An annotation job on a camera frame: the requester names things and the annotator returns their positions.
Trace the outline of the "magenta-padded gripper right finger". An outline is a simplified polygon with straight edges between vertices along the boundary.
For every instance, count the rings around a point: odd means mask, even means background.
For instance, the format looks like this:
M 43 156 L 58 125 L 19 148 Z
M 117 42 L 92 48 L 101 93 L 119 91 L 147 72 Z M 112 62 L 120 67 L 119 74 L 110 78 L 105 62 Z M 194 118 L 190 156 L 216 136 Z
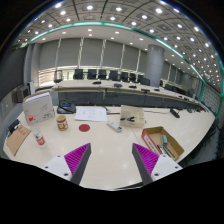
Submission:
M 182 167 L 168 155 L 157 155 L 153 151 L 136 143 L 132 144 L 132 154 L 144 185 L 182 169 Z

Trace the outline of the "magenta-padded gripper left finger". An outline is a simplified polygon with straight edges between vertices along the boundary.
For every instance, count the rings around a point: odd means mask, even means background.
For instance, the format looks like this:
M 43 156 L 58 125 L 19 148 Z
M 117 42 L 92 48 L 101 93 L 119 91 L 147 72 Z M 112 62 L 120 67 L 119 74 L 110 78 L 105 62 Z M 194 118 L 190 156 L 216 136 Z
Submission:
M 87 143 L 66 155 L 55 156 L 43 166 L 43 170 L 79 185 L 90 155 L 91 144 Z

